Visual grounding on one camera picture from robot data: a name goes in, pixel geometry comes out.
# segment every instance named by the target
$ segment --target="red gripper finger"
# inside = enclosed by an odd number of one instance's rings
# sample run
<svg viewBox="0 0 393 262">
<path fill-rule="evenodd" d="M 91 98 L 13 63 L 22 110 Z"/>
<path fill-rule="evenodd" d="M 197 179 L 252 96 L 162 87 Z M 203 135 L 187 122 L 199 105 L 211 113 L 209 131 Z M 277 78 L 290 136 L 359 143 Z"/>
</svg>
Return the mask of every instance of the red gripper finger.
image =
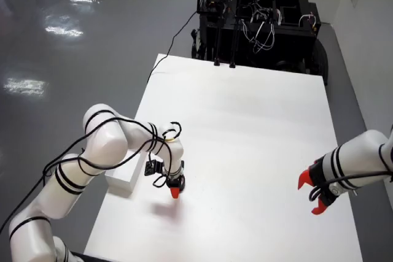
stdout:
<svg viewBox="0 0 393 262">
<path fill-rule="evenodd" d="M 314 208 L 311 213 L 313 213 L 314 215 L 319 215 L 322 214 L 323 212 L 325 212 L 327 206 L 321 201 L 320 198 L 318 198 L 318 207 Z"/>
<path fill-rule="evenodd" d="M 297 186 L 297 189 L 299 190 L 303 184 L 310 184 L 312 187 L 314 186 L 314 183 L 311 181 L 311 178 L 309 177 L 309 169 L 304 170 L 300 176 L 299 176 L 299 184 Z"/>
</svg>

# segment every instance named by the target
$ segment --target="gray floor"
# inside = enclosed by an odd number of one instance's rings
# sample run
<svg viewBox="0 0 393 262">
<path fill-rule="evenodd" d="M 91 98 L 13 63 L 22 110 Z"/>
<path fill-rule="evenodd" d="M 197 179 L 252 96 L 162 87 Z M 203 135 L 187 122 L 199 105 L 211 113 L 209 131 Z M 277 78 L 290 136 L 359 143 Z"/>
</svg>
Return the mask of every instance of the gray floor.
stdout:
<svg viewBox="0 0 393 262">
<path fill-rule="evenodd" d="M 0 220 L 44 164 L 82 135 L 90 105 L 136 113 L 157 53 L 167 51 L 195 6 L 196 0 L 0 0 Z M 173 55 L 190 55 L 197 24 L 195 17 L 178 36 Z M 329 56 L 327 95 L 342 144 L 365 126 L 333 29 L 323 26 L 319 38 Z M 71 213 L 52 223 L 72 250 L 83 252 L 106 187 L 97 177 Z M 390 261 L 393 213 L 383 185 L 361 189 L 352 208 L 364 261 Z M 4 233 L 0 256 L 10 260 Z"/>
</svg>

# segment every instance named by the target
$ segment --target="white tabletop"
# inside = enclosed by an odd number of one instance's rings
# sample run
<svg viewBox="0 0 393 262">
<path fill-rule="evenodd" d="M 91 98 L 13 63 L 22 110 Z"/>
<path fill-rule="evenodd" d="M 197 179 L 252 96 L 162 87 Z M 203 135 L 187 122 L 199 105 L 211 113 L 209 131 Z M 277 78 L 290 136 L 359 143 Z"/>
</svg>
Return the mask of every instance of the white tabletop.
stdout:
<svg viewBox="0 0 393 262">
<path fill-rule="evenodd" d="M 337 146 L 322 79 L 169 56 L 136 118 L 179 121 L 180 198 L 109 189 L 85 254 L 111 261 L 362 261 L 348 195 L 315 216 L 298 176 Z"/>
</svg>

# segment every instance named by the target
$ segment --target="black cable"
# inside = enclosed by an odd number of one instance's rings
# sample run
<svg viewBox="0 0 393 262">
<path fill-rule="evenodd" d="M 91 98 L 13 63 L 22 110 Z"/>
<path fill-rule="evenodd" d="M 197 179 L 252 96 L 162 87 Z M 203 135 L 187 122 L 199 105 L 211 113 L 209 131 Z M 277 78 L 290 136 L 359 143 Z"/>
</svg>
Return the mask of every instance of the black cable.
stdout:
<svg viewBox="0 0 393 262">
<path fill-rule="evenodd" d="M 185 24 L 183 25 L 183 27 L 179 30 L 179 32 L 177 32 L 176 35 L 173 36 L 171 46 L 169 47 L 166 56 L 164 56 L 162 59 L 160 59 L 160 60 L 158 61 L 158 63 L 153 67 L 153 69 L 151 70 L 151 72 L 150 72 L 150 74 L 149 74 L 149 78 L 147 78 L 146 84 L 149 83 L 150 76 L 152 75 L 152 73 L 153 73 L 153 71 L 155 70 L 155 68 L 162 62 L 162 60 L 164 60 L 165 58 L 168 57 L 169 53 L 171 52 L 171 49 L 172 49 L 172 46 L 173 46 L 173 42 L 174 42 L 174 39 L 176 38 L 176 36 L 179 35 L 180 32 L 184 29 L 184 27 L 188 25 L 188 23 L 190 22 L 190 20 L 192 19 L 192 17 L 193 17 L 197 12 L 198 12 L 198 11 L 194 12 L 194 13 L 191 15 L 191 17 L 185 22 Z"/>
<path fill-rule="evenodd" d="M 318 196 L 322 193 L 323 188 L 325 188 L 335 182 L 350 180 L 350 179 L 366 178 L 366 177 L 383 176 L 383 175 L 393 176 L 393 172 L 391 172 L 391 171 L 378 171 L 378 172 L 353 174 L 353 175 L 330 179 L 322 184 L 316 185 L 309 193 L 308 199 L 311 202 L 315 201 L 318 198 Z"/>
<path fill-rule="evenodd" d="M 145 129 L 149 134 L 151 134 L 153 136 L 153 138 L 145 141 L 145 143 L 143 143 L 140 148 L 137 149 L 137 151 L 135 151 L 131 156 L 129 156 L 127 159 L 123 160 L 122 162 L 120 162 L 119 164 L 116 164 L 114 166 L 100 166 L 97 165 L 95 163 L 92 163 L 91 161 L 83 158 L 81 155 L 78 155 L 77 157 L 72 157 L 72 158 L 67 158 L 67 159 L 62 159 L 59 160 L 62 156 L 64 156 L 65 154 L 67 154 L 70 149 L 72 149 L 75 145 L 77 145 L 79 142 L 81 142 L 82 140 L 88 138 L 89 136 L 91 136 L 95 131 L 97 131 L 100 127 L 102 127 L 103 125 L 112 122 L 112 121 L 125 121 L 128 123 L 134 123 L 139 125 L 140 127 L 142 127 L 143 129 Z M 177 138 L 181 131 L 181 125 L 178 122 L 173 122 L 174 125 L 178 125 L 179 127 L 179 132 L 175 135 L 174 138 Z M 162 187 L 166 181 L 168 180 L 169 177 L 169 172 L 172 168 L 172 153 L 171 153 L 171 149 L 169 147 L 169 145 L 165 142 L 165 138 L 160 138 L 157 135 L 155 135 L 151 130 L 149 130 L 148 128 L 146 128 L 142 123 L 132 120 L 132 119 L 126 119 L 126 118 L 122 118 L 122 117 L 112 117 L 112 118 L 108 118 L 105 121 L 102 121 L 100 124 L 98 124 L 96 127 L 94 127 L 89 133 L 85 134 L 84 136 L 78 138 L 76 141 L 74 141 L 65 151 L 63 151 L 60 155 L 58 155 L 55 159 L 53 159 L 52 161 L 50 161 L 48 164 L 45 165 L 45 168 L 42 171 L 42 175 L 39 178 L 39 180 L 34 184 L 34 186 L 32 187 L 32 189 L 30 189 L 30 191 L 26 194 L 26 196 L 19 202 L 19 204 L 15 207 L 15 209 L 9 214 L 9 216 L 4 220 L 4 222 L 2 223 L 1 227 L 0 227 L 0 235 L 2 233 L 2 231 L 4 230 L 4 227 L 6 226 L 6 224 L 9 222 L 9 220 L 12 218 L 12 216 L 17 212 L 17 210 L 23 205 L 23 203 L 31 196 L 31 194 L 34 192 L 34 190 L 36 190 L 36 188 L 39 186 L 39 184 L 43 181 L 45 184 L 45 178 L 48 176 L 48 172 L 55 166 L 62 164 L 62 163 L 66 163 L 66 162 L 70 162 L 70 161 L 83 161 L 85 162 L 87 165 L 89 165 L 92 168 L 95 169 L 99 169 L 99 170 L 110 170 L 110 169 L 115 169 L 117 167 L 120 167 L 121 165 L 127 163 L 129 160 L 131 160 L 134 156 L 136 156 L 143 148 L 146 144 L 151 143 L 153 141 L 158 141 L 161 142 L 162 145 L 159 149 L 159 151 L 161 150 L 161 148 L 163 146 L 165 146 L 168 149 L 169 152 L 169 171 L 166 175 L 166 179 L 165 182 L 162 185 L 156 185 L 155 183 L 157 182 L 157 180 L 153 183 L 153 185 L 155 187 Z"/>
</svg>

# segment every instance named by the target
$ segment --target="robotic arm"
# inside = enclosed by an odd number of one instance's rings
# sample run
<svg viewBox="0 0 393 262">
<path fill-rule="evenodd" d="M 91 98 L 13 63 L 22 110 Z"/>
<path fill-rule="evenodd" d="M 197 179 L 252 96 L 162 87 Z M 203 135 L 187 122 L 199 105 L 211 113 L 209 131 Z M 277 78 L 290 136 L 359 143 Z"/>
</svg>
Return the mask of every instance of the robotic arm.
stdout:
<svg viewBox="0 0 393 262">
<path fill-rule="evenodd" d="M 163 162 L 149 162 L 148 175 L 154 172 L 165 177 L 173 198 L 184 188 L 183 147 L 176 131 L 176 122 L 157 128 L 154 124 L 134 121 L 118 114 L 111 107 L 97 104 L 84 116 L 87 146 L 82 154 L 65 155 L 54 175 L 37 197 L 14 219 L 9 227 L 14 262 L 82 262 L 74 257 L 58 237 L 53 237 L 50 219 L 65 217 L 90 181 L 104 170 L 127 162 L 122 161 L 128 149 L 152 152 Z"/>
<path fill-rule="evenodd" d="M 312 213 L 319 215 L 339 195 L 387 176 L 393 177 L 393 133 L 387 139 L 369 130 L 319 158 L 299 177 L 298 189 L 311 185 L 310 201 L 318 198 Z"/>
</svg>

